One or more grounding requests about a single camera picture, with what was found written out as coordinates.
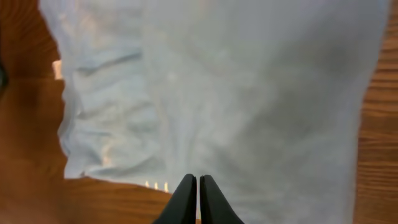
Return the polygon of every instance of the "small white object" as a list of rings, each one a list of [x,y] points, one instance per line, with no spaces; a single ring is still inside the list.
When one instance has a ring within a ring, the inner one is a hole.
[[[166,192],[166,193],[169,192],[169,184],[167,182],[164,183],[164,192]]]
[[[62,77],[62,61],[57,60],[52,63],[52,69],[54,70],[54,79],[55,80],[63,80]]]

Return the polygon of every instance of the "cloth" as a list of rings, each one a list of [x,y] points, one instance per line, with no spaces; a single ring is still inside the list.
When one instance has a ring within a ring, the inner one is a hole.
[[[245,223],[353,219],[386,0],[41,0],[65,178],[214,177]]]

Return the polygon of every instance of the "wooden table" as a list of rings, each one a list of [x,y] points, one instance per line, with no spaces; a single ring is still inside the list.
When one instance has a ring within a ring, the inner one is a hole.
[[[0,0],[0,53],[11,78],[0,100],[0,224],[151,223],[169,195],[63,179],[63,83],[52,80],[58,54],[36,0]],[[398,1],[364,102],[355,214],[355,224],[398,223]]]

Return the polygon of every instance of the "wooden surface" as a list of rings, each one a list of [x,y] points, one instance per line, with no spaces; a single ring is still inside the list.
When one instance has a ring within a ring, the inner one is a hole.
[[[134,185],[64,180],[58,145],[63,84],[36,0],[0,0],[0,224],[151,223],[169,196]],[[398,223],[398,4],[364,102],[355,224]]]

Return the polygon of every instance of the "light blue fabric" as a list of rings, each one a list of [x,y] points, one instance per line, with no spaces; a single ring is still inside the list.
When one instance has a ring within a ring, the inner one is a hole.
[[[41,0],[66,178],[212,175],[247,223],[348,224],[389,1]]]

